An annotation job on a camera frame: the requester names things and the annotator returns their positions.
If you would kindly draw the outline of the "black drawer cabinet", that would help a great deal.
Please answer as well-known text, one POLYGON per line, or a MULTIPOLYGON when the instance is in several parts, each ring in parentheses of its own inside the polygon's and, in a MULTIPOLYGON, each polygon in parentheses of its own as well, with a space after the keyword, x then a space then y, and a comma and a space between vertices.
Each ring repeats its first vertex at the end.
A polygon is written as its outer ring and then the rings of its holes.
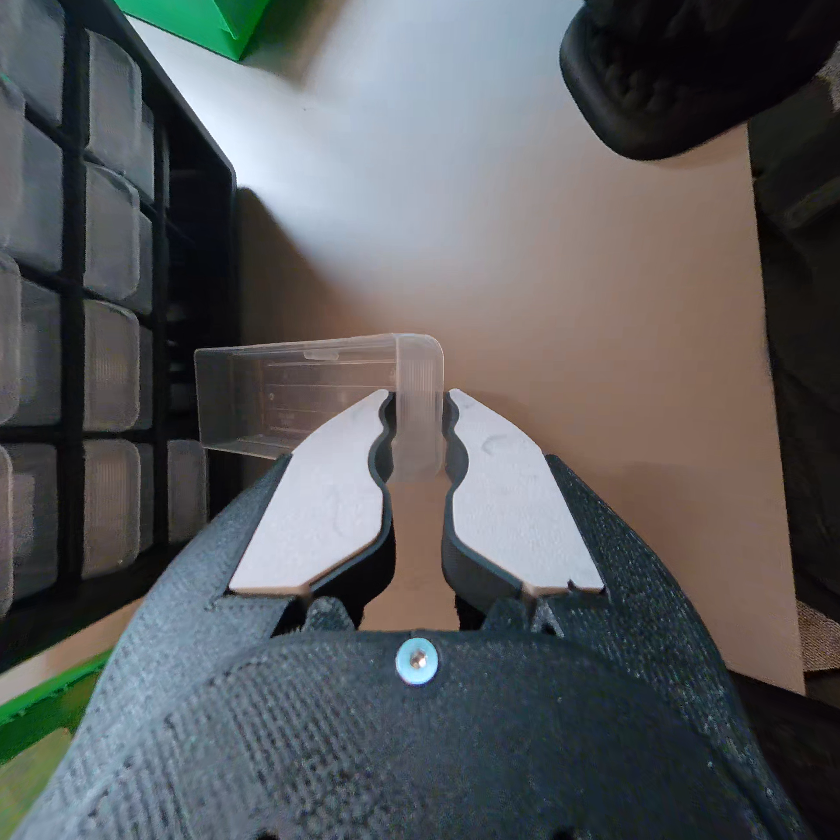
MULTIPOLYGON (((24 277, 65 293, 62 349, 71 363, 62 382, 62 423, 57 427, 2 426, 2 444, 50 443, 58 447, 59 577, 41 593, 15 602, 2 616, 2 672, 40 655, 82 629, 137 601, 176 552, 167 514, 167 442, 198 441, 194 352, 219 348, 239 336, 240 294, 235 169, 154 59, 116 2, 61 2, 70 22, 69 142, 71 216, 65 221, 69 269, 57 278, 24 268, 24 277), (144 431, 84 433, 81 387, 81 286, 83 268, 83 170, 81 120, 88 111, 87 47, 83 30, 105 35, 139 65, 143 102, 154 115, 155 198, 142 209, 154 222, 153 311, 139 316, 153 333, 152 426, 144 431), (82 443, 117 438, 153 448, 152 544, 129 566, 90 579, 81 577, 84 494, 82 443)), ((207 518, 232 499, 238 480, 230 468, 221 479, 207 467, 207 518)))

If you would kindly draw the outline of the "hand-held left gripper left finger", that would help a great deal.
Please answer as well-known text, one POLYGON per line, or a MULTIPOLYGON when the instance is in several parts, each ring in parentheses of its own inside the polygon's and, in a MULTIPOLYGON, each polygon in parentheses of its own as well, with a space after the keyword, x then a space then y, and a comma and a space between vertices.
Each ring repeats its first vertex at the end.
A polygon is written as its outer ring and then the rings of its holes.
POLYGON ((379 389, 310 434, 281 477, 229 582, 237 595, 332 597, 354 624, 396 567, 395 395, 379 389))

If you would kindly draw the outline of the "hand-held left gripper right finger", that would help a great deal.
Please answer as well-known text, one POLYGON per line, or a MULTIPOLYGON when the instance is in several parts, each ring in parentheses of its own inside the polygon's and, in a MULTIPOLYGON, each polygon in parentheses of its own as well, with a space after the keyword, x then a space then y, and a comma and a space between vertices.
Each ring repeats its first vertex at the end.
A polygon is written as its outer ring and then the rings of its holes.
POLYGON ((606 585, 547 456, 466 392, 444 400, 442 568, 458 599, 487 615, 501 599, 600 595, 606 585))

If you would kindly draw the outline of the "green plastic bin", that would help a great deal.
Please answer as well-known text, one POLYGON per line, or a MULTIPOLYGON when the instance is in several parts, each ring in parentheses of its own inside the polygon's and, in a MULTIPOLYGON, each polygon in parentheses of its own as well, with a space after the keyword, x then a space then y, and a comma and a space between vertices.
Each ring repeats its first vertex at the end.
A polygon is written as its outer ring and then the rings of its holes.
POLYGON ((67 754, 111 649, 1 708, 1 838, 10 838, 67 754))
POLYGON ((128 16, 239 62, 270 1, 117 1, 128 16))

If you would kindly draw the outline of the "rows of fitted clear drawers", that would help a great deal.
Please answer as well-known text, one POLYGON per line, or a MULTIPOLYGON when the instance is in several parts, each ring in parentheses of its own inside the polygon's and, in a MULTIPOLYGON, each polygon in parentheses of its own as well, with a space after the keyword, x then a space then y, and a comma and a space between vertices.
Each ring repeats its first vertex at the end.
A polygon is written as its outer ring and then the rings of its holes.
MULTIPOLYGON (((70 17, 61 2, 2 2, 2 426, 57 427, 65 293, 29 280, 69 269, 70 17)), ((152 426, 155 122, 139 65, 83 30, 82 431, 152 426)), ((129 566, 152 544, 153 448, 117 438, 82 443, 81 577, 129 566)), ((59 577, 58 447, 2 444, 2 616, 59 577)))

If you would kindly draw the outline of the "dark cloth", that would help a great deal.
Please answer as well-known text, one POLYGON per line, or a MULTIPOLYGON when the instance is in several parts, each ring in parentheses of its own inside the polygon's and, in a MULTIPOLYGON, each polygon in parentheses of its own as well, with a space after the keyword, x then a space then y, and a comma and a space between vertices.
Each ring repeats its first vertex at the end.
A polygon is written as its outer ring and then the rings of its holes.
POLYGON ((796 590, 838 602, 838 57, 749 122, 796 590))

